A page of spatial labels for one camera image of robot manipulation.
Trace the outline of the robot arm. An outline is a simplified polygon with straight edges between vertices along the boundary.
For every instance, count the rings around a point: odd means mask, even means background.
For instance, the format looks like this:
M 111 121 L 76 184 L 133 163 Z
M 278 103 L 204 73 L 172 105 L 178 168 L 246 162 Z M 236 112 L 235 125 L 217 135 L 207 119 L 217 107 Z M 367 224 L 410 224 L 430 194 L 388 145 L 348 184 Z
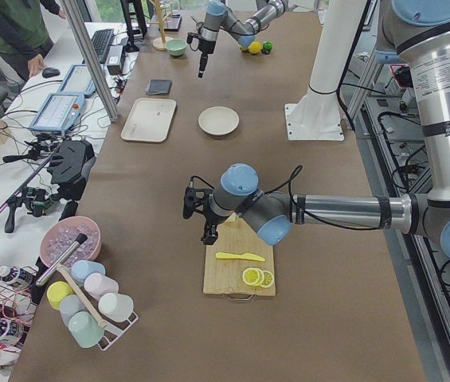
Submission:
M 269 245 L 295 224 L 358 231 L 397 229 L 424 236 L 450 258 L 450 1 L 389 1 L 382 7 L 378 48 L 408 66 L 416 94 L 432 188 L 401 197 L 326 197 L 263 191 L 256 171 L 237 163 L 205 193 L 202 242 L 237 214 Z
M 188 35 L 187 43 L 192 38 L 198 39 L 198 50 L 202 53 L 199 62 L 198 77 L 202 78 L 209 55 L 214 53 L 220 30 L 227 32 L 237 43 L 248 48 L 255 36 L 270 21 L 281 17 L 288 10 L 288 1 L 256 1 L 258 10 L 246 21 L 241 21 L 231 8 L 221 1 L 209 1 L 205 19 L 197 32 Z

